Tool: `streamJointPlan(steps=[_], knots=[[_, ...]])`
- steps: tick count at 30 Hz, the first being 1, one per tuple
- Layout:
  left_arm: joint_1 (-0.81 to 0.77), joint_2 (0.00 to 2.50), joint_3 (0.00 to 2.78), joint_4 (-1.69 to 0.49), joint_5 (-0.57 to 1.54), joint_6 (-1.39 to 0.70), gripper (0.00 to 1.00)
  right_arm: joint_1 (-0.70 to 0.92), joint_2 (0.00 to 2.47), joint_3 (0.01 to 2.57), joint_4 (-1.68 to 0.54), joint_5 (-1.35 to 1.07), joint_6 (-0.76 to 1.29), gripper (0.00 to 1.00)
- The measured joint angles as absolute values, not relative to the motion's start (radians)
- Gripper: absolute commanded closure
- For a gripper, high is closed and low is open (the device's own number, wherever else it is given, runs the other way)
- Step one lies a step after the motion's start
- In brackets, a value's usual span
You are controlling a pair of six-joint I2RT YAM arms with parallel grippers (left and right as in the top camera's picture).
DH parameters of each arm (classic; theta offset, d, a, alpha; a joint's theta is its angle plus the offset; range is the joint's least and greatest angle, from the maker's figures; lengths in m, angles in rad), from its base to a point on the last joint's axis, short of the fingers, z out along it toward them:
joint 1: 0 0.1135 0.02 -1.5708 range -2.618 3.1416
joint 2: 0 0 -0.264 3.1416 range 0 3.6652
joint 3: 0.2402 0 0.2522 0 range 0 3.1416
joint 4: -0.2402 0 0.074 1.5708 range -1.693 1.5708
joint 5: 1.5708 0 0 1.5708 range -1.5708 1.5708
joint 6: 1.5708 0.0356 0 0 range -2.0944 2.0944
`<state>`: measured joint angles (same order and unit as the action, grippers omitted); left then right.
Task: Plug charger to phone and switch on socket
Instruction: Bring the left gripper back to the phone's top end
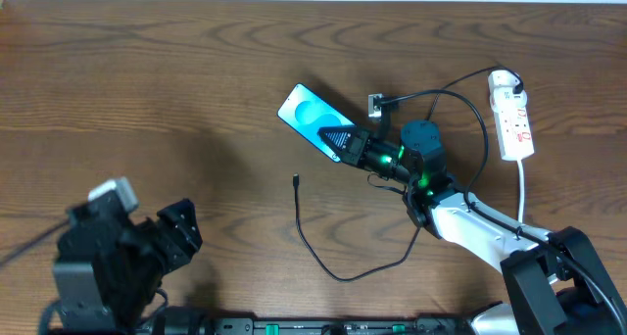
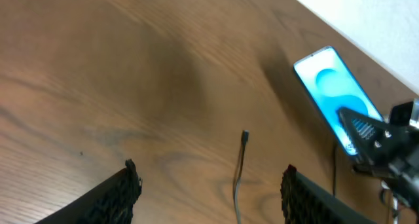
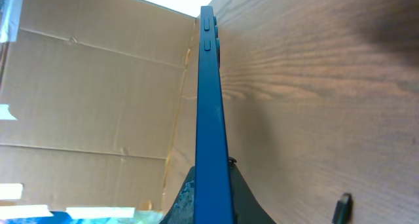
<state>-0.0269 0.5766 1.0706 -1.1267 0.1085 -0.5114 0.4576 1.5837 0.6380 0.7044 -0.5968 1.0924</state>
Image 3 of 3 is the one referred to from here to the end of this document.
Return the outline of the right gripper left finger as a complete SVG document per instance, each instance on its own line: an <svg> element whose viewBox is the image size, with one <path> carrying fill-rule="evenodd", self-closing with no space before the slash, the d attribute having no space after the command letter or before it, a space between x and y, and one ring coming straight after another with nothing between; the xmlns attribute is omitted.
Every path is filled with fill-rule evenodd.
<svg viewBox="0 0 419 224"><path fill-rule="evenodd" d="M171 208L160 221L160 224L193 224L195 167L189 170Z"/></svg>

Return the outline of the blue Samsung Galaxy smartphone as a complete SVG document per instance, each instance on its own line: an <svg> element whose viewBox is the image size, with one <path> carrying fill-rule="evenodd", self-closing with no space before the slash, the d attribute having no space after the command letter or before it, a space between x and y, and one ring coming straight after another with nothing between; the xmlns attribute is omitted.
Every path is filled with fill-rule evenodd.
<svg viewBox="0 0 419 224"><path fill-rule="evenodd" d="M198 45L194 222L235 221L213 7L202 6Z"/></svg>

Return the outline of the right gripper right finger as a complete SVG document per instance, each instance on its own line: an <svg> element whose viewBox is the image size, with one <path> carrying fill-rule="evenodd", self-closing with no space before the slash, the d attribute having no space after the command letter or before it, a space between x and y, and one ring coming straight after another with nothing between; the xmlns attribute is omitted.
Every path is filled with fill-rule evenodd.
<svg viewBox="0 0 419 224"><path fill-rule="evenodd" d="M236 159L228 158L235 223L276 224L265 212L240 173Z"/></svg>

